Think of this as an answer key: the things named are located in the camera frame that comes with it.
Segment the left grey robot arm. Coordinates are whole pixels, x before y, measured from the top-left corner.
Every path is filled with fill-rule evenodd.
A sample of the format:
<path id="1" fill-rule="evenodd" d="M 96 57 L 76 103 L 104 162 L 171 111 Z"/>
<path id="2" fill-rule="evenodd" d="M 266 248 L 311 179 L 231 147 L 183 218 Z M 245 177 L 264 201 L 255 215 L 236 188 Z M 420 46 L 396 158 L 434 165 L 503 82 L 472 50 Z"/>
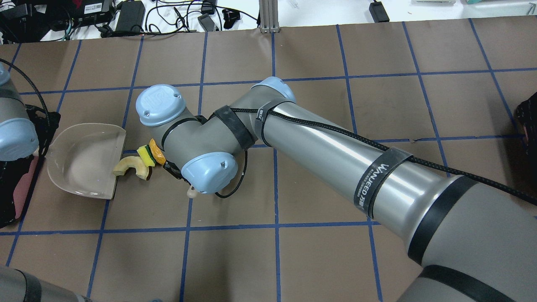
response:
<path id="1" fill-rule="evenodd" d="M 11 71 L 28 82 L 39 106 L 22 100 Z M 35 83 L 5 59 L 1 60 L 0 107 L 0 227 L 5 228 L 19 222 L 27 211 L 61 115 L 49 111 Z"/>

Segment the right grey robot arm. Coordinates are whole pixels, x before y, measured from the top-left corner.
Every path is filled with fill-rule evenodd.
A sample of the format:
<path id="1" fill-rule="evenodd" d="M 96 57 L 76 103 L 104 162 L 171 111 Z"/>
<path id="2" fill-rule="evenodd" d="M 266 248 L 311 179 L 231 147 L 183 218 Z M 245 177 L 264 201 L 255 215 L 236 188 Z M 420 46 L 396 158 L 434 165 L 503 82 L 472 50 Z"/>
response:
<path id="1" fill-rule="evenodd" d="M 235 157 L 256 141 L 287 155 L 403 239 L 421 274 L 401 302 L 535 302 L 536 219 L 512 201 L 535 199 L 492 180 L 389 148 L 296 104 L 268 77 L 209 119 L 158 84 L 136 101 L 171 170 L 203 194 L 226 187 Z"/>

